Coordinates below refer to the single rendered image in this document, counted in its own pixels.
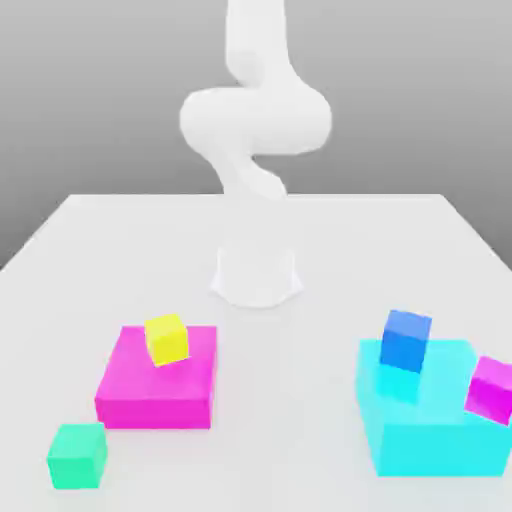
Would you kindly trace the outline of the small yellow cube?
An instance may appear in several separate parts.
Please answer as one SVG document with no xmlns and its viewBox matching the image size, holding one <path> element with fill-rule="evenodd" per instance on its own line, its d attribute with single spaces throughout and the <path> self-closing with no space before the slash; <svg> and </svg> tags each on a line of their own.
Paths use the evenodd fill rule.
<svg viewBox="0 0 512 512">
<path fill-rule="evenodd" d="M 188 331 L 177 314 L 166 314 L 144 322 L 146 346 L 155 367 L 189 357 Z"/>
</svg>

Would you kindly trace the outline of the small blue cube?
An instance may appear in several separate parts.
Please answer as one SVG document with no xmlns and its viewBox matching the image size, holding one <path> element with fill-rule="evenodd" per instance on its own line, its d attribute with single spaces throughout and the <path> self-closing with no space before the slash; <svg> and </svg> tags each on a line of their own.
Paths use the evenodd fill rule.
<svg viewBox="0 0 512 512">
<path fill-rule="evenodd" d="M 391 310 L 383 331 L 380 363 L 420 373 L 431 324 L 431 317 Z"/>
</svg>

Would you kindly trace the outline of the small green cube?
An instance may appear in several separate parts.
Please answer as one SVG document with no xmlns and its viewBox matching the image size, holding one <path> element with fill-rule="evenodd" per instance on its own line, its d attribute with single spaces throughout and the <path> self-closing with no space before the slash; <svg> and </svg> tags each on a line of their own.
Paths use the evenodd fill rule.
<svg viewBox="0 0 512 512">
<path fill-rule="evenodd" d="M 46 458 L 53 487 L 98 488 L 107 456 L 105 427 L 101 422 L 60 425 Z"/>
</svg>

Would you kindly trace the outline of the small magenta cube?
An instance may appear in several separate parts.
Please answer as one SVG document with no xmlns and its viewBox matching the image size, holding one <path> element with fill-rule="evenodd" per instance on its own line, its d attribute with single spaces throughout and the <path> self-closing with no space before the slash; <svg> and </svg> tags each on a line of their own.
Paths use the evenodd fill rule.
<svg viewBox="0 0 512 512">
<path fill-rule="evenodd" d="M 512 364 L 481 356 L 470 380 L 464 409 L 509 426 L 512 417 Z"/>
</svg>

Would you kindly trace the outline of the large magenta box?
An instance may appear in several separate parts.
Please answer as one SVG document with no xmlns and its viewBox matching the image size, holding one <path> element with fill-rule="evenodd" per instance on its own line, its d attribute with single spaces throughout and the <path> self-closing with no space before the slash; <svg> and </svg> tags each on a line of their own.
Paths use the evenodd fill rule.
<svg viewBox="0 0 512 512">
<path fill-rule="evenodd" d="M 187 359 L 153 365 L 141 326 L 121 329 L 95 395 L 108 429 L 208 429 L 217 369 L 217 328 L 190 326 Z"/>
</svg>

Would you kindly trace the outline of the large cyan box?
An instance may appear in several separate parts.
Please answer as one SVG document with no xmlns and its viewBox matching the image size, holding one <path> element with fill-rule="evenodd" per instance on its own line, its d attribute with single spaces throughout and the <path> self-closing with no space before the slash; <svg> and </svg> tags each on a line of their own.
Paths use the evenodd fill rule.
<svg viewBox="0 0 512 512">
<path fill-rule="evenodd" d="M 414 373 L 380 361 L 381 343 L 359 344 L 356 399 L 382 477 L 498 477 L 512 427 L 465 410 L 477 355 L 466 340 L 432 340 Z"/>
</svg>

